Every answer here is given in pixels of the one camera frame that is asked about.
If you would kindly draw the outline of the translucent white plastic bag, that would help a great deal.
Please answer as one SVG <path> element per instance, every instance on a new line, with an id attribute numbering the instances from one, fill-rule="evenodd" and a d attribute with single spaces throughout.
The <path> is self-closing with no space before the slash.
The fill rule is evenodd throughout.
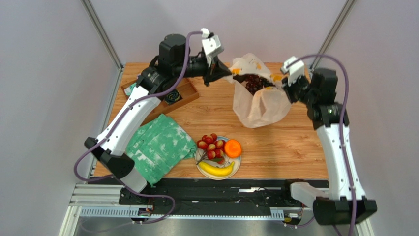
<path id="1" fill-rule="evenodd" d="M 243 126 L 258 128 L 276 123 L 286 117 L 291 109 L 291 103 L 279 84 L 282 75 L 271 73 L 266 65 L 252 53 L 233 59 L 229 69 L 232 75 L 225 79 L 235 87 L 233 111 Z M 273 83 L 273 86 L 251 93 L 245 88 L 245 82 L 235 80 L 235 76 L 259 76 Z"/>

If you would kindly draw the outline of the yellow fake banana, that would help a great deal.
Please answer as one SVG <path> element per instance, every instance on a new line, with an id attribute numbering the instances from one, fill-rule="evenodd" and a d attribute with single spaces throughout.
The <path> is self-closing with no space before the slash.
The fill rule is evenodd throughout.
<path id="1" fill-rule="evenodd" d="M 205 162 L 200 162 L 198 167 L 205 175 L 215 176 L 215 177 L 227 177 L 233 172 L 235 163 L 231 163 L 227 167 L 215 167 Z"/>

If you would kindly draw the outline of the orange fake tangerine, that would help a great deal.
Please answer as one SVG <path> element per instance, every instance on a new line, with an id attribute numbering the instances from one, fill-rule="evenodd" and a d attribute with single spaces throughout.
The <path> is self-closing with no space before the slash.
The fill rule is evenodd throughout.
<path id="1" fill-rule="evenodd" d="M 241 156 L 242 148 L 239 141 L 231 139 L 228 140 L 224 145 L 224 151 L 230 158 L 238 158 Z"/>

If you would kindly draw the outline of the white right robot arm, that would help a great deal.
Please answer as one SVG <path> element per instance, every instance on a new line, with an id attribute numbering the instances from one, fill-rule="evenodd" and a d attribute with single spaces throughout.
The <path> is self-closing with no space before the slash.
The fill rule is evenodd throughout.
<path id="1" fill-rule="evenodd" d="M 316 69 L 311 79 L 300 75 L 294 82 L 282 79 L 291 103 L 301 102 L 320 139 L 326 158 L 329 191 L 325 193 L 302 179 L 287 180 L 284 200 L 301 202 L 313 210 L 320 225 L 359 224 L 377 212 L 359 181 L 350 147 L 347 112 L 335 101 L 338 77 L 335 70 Z"/>

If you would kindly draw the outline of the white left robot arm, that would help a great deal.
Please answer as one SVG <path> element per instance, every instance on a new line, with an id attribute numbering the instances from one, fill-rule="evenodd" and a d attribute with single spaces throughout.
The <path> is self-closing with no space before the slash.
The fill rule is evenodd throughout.
<path id="1" fill-rule="evenodd" d="M 140 193 L 147 181 L 135 170 L 125 149 L 146 117 L 183 78 L 202 77 L 206 86 L 231 75 L 218 55 L 224 47 L 218 35 L 206 29 L 187 36 L 170 34 L 159 44 L 159 53 L 137 77 L 130 97 L 111 124 L 96 138 L 88 137 L 85 154 L 104 165 L 126 189 Z"/>

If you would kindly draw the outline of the red fake fruit bunch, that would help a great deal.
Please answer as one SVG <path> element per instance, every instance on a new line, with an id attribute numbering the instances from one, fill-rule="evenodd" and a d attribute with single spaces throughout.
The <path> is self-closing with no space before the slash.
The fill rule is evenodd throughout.
<path id="1" fill-rule="evenodd" d="M 226 154 L 224 151 L 226 140 L 223 137 L 219 137 L 215 133 L 204 135 L 196 144 L 198 148 L 196 164 L 206 160 L 219 165 L 226 163 Z"/>

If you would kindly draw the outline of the dark fake grape bunch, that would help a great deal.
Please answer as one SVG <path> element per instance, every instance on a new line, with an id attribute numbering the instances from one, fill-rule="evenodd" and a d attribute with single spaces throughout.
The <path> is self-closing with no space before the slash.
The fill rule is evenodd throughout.
<path id="1" fill-rule="evenodd" d="M 244 83 L 245 88 L 252 94 L 255 95 L 257 91 L 262 89 L 274 87 L 274 83 L 270 82 L 267 78 L 261 77 L 255 74 L 235 75 L 233 79 Z"/>

